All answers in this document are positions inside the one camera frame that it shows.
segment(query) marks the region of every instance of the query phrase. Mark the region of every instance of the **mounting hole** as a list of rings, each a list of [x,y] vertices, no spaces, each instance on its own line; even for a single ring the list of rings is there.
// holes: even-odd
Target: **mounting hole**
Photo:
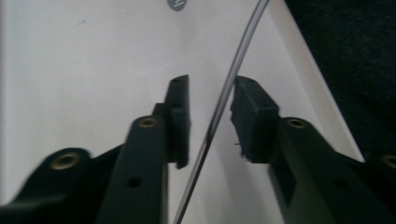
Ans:
[[[332,183],[340,189],[349,188],[348,183],[343,178],[336,177],[332,180]]]
[[[299,128],[299,129],[305,128],[305,122],[299,119],[289,119],[288,124],[293,128]]]
[[[385,155],[382,157],[382,161],[391,168],[396,169],[396,156]]]
[[[53,160],[50,168],[53,170],[65,170],[76,165],[79,159],[80,157],[76,152],[69,152]]]
[[[143,178],[140,176],[132,177],[128,181],[128,187],[131,189],[135,189],[140,187],[143,184]]]
[[[151,128],[157,124],[157,120],[154,118],[142,119],[139,122],[139,126],[142,128]]]

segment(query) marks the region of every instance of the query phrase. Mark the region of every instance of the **black plastic part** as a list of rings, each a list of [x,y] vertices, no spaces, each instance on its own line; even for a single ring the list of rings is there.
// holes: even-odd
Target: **black plastic part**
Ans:
[[[396,155],[376,151],[368,154],[366,162],[340,156],[396,216]]]
[[[231,110],[242,155],[253,163],[269,162],[279,107],[255,80],[237,77]]]
[[[167,142],[163,119],[134,121],[114,166],[98,224],[167,221]]]
[[[85,181],[90,155],[67,148],[48,156],[26,181],[16,199],[0,208],[0,223],[77,223],[71,206]]]
[[[169,142],[168,162],[175,162],[177,168],[189,162],[190,106],[189,76],[172,79],[163,104],[156,104],[152,115],[165,121]]]
[[[307,121],[285,118],[270,175],[286,223],[396,223],[395,216]]]

